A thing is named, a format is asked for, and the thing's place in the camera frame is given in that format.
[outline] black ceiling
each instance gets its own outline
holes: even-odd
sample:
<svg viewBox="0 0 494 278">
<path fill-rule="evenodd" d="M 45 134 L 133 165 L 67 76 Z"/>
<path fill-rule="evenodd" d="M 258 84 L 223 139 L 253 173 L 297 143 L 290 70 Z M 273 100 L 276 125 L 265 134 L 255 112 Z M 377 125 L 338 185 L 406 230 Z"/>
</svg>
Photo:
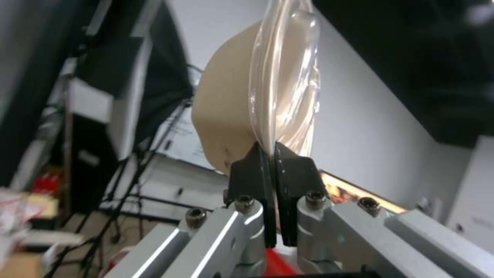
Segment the black ceiling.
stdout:
<svg viewBox="0 0 494 278">
<path fill-rule="evenodd" d="M 314 0 L 439 142 L 494 135 L 490 0 Z"/>
</svg>

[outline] red component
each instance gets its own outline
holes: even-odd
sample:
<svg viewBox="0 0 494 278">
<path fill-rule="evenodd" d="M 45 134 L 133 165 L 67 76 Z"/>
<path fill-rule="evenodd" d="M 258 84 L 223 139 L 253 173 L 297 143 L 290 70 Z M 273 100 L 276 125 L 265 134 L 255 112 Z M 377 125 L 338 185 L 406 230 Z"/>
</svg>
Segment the red component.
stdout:
<svg viewBox="0 0 494 278">
<path fill-rule="evenodd" d="M 266 249 L 266 272 L 265 277 L 272 276 L 291 276 L 296 275 L 297 272 L 291 268 L 291 266 L 285 262 L 273 249 Z"/>
<path fill-rule="evenodd" d="M 33 192 L 54 196 L 58 189 L 59 181 L 58 176 L 50 176 L 49 174 L 40 176 L 35 181 Z"/>
</svg>

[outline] white wall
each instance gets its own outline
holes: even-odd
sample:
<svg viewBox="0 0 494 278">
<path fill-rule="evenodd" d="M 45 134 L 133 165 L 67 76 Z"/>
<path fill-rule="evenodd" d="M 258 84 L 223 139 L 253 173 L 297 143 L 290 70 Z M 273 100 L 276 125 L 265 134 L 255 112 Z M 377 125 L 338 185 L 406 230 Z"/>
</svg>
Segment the white wall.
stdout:
<svg viewBox="0 0 494 278">
<path fill-rule="evenodd" d="M 479 137 L 448 219 L 448 227 L 494 254 L 494 137 Z"/>
<path fill-rule="evenodd" d="M 405 205 L 433 140 L 326 20 L 319 52 L 319 168 Z"/>
<path fill-rule="evenodd" d="M 166 0 L 189 62 L 204 69 L 229 38 L 262 19 L 267 0 Z"/>
<path fill-rule="evenodd" d="M 437 216 L 432 216 L 445 224 L 471 154 L 471 149 L 434 143 L 418 175 L 417 187 L 413 192 L 415 199 L 411 199 L 408 205 L 414 207 L 422 197 L 427 198 L 433 208 L 440 207 Z"/>
</svg>

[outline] bolt head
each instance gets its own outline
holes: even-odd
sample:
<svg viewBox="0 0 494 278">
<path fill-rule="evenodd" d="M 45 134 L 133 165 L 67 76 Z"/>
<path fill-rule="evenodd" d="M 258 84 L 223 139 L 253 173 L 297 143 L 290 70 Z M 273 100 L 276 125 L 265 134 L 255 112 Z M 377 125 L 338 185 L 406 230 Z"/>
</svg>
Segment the bolt head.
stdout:
<svg viewBox="0 0 494 278">
<path fill-rule="evenodd" d="M 250 195 L 241 195 L 235 199 L 235 209 L 238 212 L 246 213 L 254 204 L 254 199 Z"/>
<path fill-rule="evenodd" d="M 376 217 L 381 209 L 380 204 L 371 197 L 362 197 L 359 199 L 358 206 L 365 210 L 367 213 Z"/>
<path fill-rule="evenodd" d="M 312 209 L 320 209 L 326 201 L 326 195 L 318 190 L 310 190 L 305 194 L 305 201 Z"/>
<path fill-rule="evenodd" d="M 192 208 L 185 214 L 187 225 L 193 229 L 197 229 L 206 221 L 207 214 L 202 208 Z"/>
</svg>

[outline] clear plastic wrap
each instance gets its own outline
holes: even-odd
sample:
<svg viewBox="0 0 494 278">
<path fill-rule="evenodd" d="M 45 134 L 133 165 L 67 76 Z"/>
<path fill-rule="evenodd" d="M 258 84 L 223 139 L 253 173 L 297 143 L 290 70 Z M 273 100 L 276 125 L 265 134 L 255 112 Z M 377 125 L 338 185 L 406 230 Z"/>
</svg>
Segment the clear plastic wrap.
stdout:
<svg viewBox="0 0 494 278">
<path fill-rule="evenodd" d="M 320 24 L 310 0 L 272 0 L 252 50 L 249 114 L 264 151 L 279 141 L 309 156 L 318 109 Z"/>
</svg>

